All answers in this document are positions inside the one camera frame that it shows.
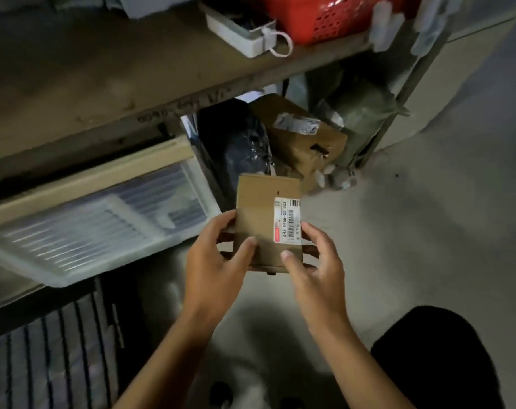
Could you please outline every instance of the black and white striped cloth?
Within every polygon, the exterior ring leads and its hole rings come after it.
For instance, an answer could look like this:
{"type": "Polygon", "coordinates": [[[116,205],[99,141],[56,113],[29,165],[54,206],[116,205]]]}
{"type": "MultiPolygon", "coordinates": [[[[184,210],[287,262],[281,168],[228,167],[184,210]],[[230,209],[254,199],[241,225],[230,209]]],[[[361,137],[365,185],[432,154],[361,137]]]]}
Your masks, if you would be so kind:
{"type": "Polygon", "coordinates": [[[106,409],[118,395],[100,291],[0,337],[0,409],[106,409]]]}

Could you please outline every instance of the right hand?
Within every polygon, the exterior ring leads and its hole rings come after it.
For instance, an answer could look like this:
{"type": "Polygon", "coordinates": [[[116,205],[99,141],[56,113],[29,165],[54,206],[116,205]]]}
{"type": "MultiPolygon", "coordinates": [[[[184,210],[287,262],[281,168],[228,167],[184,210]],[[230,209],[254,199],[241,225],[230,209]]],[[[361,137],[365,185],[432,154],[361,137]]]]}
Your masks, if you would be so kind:
{"type": "Polygon", "coordinates": [[[290,251],[283,251],[281,259],[294,283],[309,331],[315,339],[321,334],[353,334],[345,304],[343,262],[335,245],[324,231],[307,222],[302,222],[302,230],[316,244],[320,266],[304,265],[290,251]]]}

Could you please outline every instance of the floor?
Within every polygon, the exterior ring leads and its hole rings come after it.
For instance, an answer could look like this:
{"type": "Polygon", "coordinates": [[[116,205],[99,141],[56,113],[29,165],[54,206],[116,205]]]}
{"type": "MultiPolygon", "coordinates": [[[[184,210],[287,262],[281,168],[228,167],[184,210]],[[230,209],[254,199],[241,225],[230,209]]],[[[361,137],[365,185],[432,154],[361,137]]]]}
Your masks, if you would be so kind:
{"type": "MultiPolygon", "coordinates": [[[[422,133],[376,153],[355,188],[307,197],[302,206],[336,242],[348,313],[365,344],[416,305],[455,311],[477,330],[506,406],[516,409],[516,27],[422,133]]],[[[180,272],[166,279],[165,270],[180,270],[183,255],[151,261],[156,270],[141,284],[154,281],[155,291],[145,309],[177,292],[180,272]]],[[[149,314],[156,340],[176,307],[149,314]]],[[[207,407],[215,380],[236,392],[267,390],[272,408],[287,395],[307,408],[342,407],[287,275],[247,275],[188,407],[207,407]]]]}

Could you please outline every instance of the barcode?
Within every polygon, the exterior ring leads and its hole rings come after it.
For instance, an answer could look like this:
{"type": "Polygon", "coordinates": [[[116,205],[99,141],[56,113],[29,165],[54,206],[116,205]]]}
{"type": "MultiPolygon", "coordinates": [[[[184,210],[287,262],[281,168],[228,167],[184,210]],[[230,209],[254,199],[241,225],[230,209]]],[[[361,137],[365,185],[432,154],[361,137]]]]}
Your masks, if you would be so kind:
{"type": "Polygon", "coordinates": [[[289,209],[289,222],[288,222],[288,236],[289,239],[294,239],[294,210],[289,209]]]}

